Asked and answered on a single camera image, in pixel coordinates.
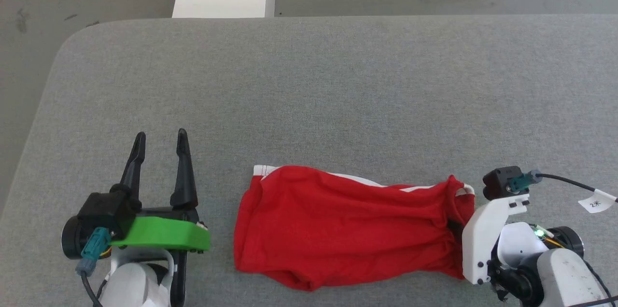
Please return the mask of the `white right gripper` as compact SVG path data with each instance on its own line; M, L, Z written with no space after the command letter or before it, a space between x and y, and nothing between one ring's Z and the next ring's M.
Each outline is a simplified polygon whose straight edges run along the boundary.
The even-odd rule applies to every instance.
M465 222L448 219L448 229L457 243L462 242L462 274L472 284L482 285L490 280L487 262L511 215L527 212L524 204L529 194L513 195L489 201L478 208Z

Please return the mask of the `red cloth garment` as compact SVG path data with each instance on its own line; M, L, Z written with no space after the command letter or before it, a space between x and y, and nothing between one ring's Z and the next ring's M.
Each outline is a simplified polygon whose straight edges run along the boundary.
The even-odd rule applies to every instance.
M382 185L305 166L253 167L234 231L234 264L314 291L415 271L463 279L462 243L448 219L470 221L472 186Z

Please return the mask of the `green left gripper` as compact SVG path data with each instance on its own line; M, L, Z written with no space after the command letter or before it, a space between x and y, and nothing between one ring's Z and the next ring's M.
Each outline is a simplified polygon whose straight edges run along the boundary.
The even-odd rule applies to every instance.
M139 201L140 173L145 152L146 135L139 132L120 181L128 190L130 198L136 201ZM198 206L198 195L188 135L182 127L177 135L176 154L179 162L170 205L173 209L191 210ZM180 219L141 215L135 217L125 237L111 239L111 246L204 252L211 249L211 234L201 222L189 220L185 215Z

